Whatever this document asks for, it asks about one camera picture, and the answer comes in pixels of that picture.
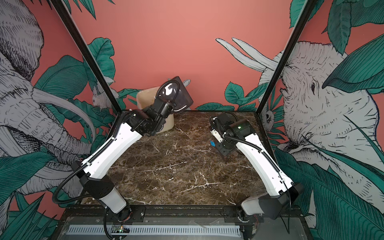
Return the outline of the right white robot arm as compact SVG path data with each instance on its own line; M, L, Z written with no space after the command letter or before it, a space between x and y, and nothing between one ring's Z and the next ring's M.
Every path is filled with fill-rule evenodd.
M222 116L214 117L211 120L211 134L225 152L240 150L265 185L265 194L241 202L246 215L263 214L275 220L304 192L304 186L294 183L273 160L248 120L233 122L224 120Z

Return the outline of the dark brown dustpan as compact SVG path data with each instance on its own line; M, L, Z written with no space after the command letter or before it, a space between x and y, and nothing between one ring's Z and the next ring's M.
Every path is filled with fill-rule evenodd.
M172 114L185 111L194 102L179 76L168 80L160 86L156 93L156 98L169 103L172 107Z

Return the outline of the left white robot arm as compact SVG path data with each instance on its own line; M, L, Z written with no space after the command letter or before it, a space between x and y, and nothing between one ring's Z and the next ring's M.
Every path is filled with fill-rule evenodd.
M76 169L78 178L92 198L101 202L113 213L119 214L128 207L114 183L107 176L110 167L143 136L154 136L163 129L166 118L176 109L175 100L164 97L143 110L123 111L114 122L112 135Z

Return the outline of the brown hand brush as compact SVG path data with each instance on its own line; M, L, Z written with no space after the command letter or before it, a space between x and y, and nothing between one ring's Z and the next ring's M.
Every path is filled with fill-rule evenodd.
M223 156L223 160L225 162L231 162L234 161L238 156L240 156L242 153L239 152L239 150L232 150L230 152L227 152L226 155Z

